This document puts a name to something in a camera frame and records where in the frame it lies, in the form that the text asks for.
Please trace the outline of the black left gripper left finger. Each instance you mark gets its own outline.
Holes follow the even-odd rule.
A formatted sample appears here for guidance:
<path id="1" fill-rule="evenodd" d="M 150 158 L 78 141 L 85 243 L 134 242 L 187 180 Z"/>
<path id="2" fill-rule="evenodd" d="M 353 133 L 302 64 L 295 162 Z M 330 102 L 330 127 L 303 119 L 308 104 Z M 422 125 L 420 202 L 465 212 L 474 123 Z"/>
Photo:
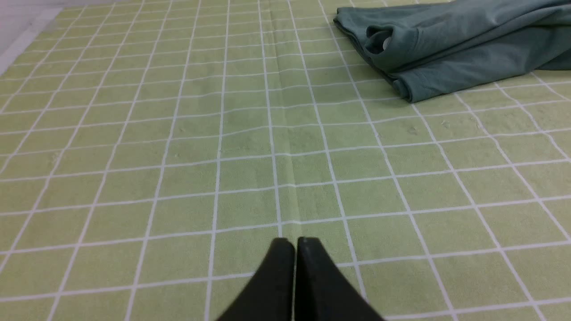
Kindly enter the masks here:
<path id="1" fill-rule="evenodd" d="M 259 268 L 218 320 L 290 321 L 294 254 L 288 239 L 273 239 Z"/>

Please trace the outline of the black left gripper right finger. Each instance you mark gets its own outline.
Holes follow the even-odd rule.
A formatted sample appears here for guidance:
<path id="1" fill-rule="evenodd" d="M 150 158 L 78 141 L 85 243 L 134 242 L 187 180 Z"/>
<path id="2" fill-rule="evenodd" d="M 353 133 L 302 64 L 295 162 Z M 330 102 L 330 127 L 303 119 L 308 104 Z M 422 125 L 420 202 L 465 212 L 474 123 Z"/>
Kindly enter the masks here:
<path id="1" fill-rule="evenodd" d="M 294 288 L 296 321 L 383 320 L 337 268 L 318 238 L 298 238 Z"/>

